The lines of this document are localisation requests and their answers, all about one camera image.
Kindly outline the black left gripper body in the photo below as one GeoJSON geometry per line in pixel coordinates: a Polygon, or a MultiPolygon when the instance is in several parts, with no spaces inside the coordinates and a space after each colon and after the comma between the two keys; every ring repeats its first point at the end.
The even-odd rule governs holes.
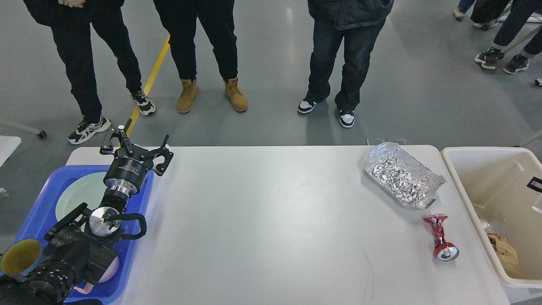
{"type": "Polygon", "coordinates": [[[156,157],[144,148],[135,148],[133,155],[129,155],[126,148],[117,149],[103,178],[107,190],[118,191],[127,196],[139,193],[148,171],[154,167],[153,160],[156,157]]]}

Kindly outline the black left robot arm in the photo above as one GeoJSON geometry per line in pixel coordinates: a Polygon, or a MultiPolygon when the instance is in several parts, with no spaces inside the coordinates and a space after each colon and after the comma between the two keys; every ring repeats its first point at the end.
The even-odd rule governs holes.
{"type": "Polygon", "coordinates": [[[131,197],[141,191],[149,171],[162,176],[174,154],[169,136],[153,150],[133,144],[126,129],[132,120],[109,129],[100,154],[113,161],[103,178],[106,186],[100,205],[93,210],[80,203],[48,230],[45,248],[33,239],[12,245],[1,259],[2,305],[62,305],[82,282],[92,290],[106,274],[119,251],[121,239],[133,241],[147,233],[143,214],[127,213],[131,197]]]}

